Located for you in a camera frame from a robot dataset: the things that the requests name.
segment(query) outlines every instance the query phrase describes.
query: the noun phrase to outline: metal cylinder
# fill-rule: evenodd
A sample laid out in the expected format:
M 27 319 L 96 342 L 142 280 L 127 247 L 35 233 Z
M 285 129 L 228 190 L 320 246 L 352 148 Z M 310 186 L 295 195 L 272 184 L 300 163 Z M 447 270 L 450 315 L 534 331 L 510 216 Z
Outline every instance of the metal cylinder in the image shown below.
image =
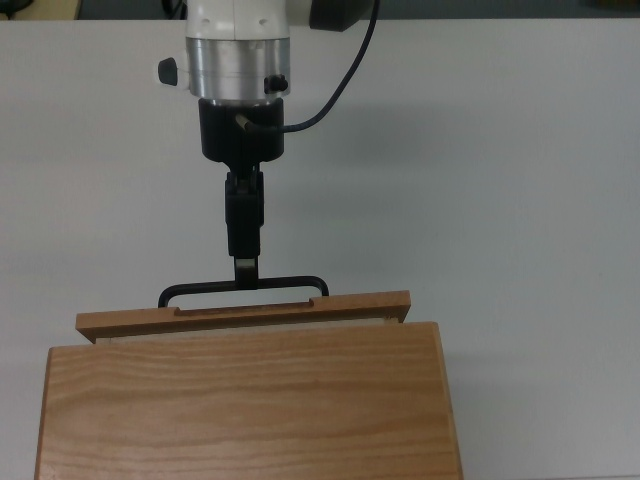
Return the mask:
M 265 89 L 265 79 L 283 75 L 290 85 L 290 43 L 279 40 L 187 38 L 191 93 L 216 102 L 261 103 L 289 94 Z

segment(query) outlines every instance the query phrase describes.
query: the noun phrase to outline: black bracket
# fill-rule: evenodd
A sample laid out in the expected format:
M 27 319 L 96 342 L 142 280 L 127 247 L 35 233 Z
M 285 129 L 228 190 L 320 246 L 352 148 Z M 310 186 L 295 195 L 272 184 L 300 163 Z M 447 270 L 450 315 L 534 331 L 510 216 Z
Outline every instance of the black bracket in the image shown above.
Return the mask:
M 270 290 L 275 288 L 314 287 L 320 290 L 323 297 L 329 296 L 329 287 L 318 277 L 282 277 L 261 278 L 254 290 Z M 172 298 L 183 295 L 201 295 L 205 293 L 237 292 L 245 290 L 236 282 L 187 283 L 167 288 L 158 299 L 158 308 L 166 308 Z
M 225 221 L 229 255 L 234 260 L 235 280 L 230 282 L 174 285 L 160 295 L 158 308 L 181 295 L 315 287 L 329 295 L 327 284 L 318 277 L 261 279 L 258 275 L 260 228 L 264 225 L 264 180 L 260 163 L 279 158 L 284 152 L 284 135 L 247 134 L 236 121 L 243 115 L 259 125 L 284 125 L 281 99 L 265 105 L 220 105 L 201 99 L 200 130 L 202 153 L 209 160 L 229 167 L 225 183 Z

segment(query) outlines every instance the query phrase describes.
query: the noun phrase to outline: black cable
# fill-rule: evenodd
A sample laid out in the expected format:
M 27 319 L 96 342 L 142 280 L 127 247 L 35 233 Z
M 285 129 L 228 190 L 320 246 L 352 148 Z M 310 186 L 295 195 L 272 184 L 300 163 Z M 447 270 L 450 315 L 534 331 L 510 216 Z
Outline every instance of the black cable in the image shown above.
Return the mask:
M 169 20 L 173 20 L 174 18 L 176 18 L 176 14 L 178 13 L 178 11 L 182 7 L 184 7 L 184 1 L 183 0 L 179 0 L 178 3 L 176 4 L 176 6 L 171 11 L 171 13 L 169 14 Z
M 171 14 L 171 10 L 173 10 L 171 0 L 162 0 L 162 10 L 164 10 L 166 15 Z
M 356 55 L 356 58 L 353 61 L 353 64 L 351 65 L 351 68 L 349 68 L 349 71 L 342 79 L 342 82 L 340 82 L 340 85 L 338 86 L 334 94 L 331 96 L 331 98 L 329 99 L 327 104 L 324 106 L 324 108 L 320 110 L 320 112 L 318 112 L 316 116 L 314 116 L 313 118 L 310 118 L 306 122 L 298 123 L 295 125 L 282 125 L 279 127 L 265 127 L 262 125 L 256 125 L 255 123 L 252 123 L 249 120 L 247 120 L 245 117 L 239 116 L 236 118 L 238 125 L 240 125 L 240 127 L 243 128 L 248 133 L 281 134 L 281 133 L 301 132 L 303 130 L 313 127 L 318 122 L 320 122 L 324 117 L 327 116 L 327 114 L 331 111 L 334 105 L 338 102 L 338 100 L 340 99 L 340 96 L 345 91 L 345 89 L 347 88 L 347 85 L 349 85 L 349 82 L 351 81 L 356 71 L 358 70 L 358 67 L 360 67 L 362 60 L 364 59 L 364 56 L 367 53 L 367 49 L 369 48 L 369 43 L 371 43 L 373 32 L 376 29 L 376 23 L 378 22 L 379 11 L 380 11 L 380 0 L 374 0 L 373 10 L 371 12 L 371 20 L 369 21 L 369 29 L 367 30 L 367 34 L 365 35 L 364 40 L 362 41 L 362 46 L 360 47 L 360 51 L 358 52 L 358 55 Z

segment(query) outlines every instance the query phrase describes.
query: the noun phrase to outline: white table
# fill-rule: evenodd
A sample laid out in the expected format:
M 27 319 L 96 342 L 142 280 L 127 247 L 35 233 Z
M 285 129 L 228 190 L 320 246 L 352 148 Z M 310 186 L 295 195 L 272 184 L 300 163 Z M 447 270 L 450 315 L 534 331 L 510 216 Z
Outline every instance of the white table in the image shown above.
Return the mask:
M 264 276 L 408 288 L 440 323 L 470 480 L 640 474 L 639 27 L 383 22 L 335 111 L 264 168 Z M 196 100 L 153 83 L 182 29 L 0 28 L 3 479 L 31 478 L 46 352 L 83 343 L 77 312 L 232 275 L 225 168 Z M 293 31 L 289 119 L 363 31 Z

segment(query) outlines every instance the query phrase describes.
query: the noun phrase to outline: wooden box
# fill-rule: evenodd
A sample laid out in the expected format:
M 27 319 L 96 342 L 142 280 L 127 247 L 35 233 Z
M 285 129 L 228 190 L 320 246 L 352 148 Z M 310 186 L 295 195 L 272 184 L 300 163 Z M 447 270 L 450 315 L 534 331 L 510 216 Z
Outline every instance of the wooden box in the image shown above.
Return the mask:
M 461 479 L 438 328 L 408 302 L 80 315 L 98 344 L 50 351 L 36 479 Z

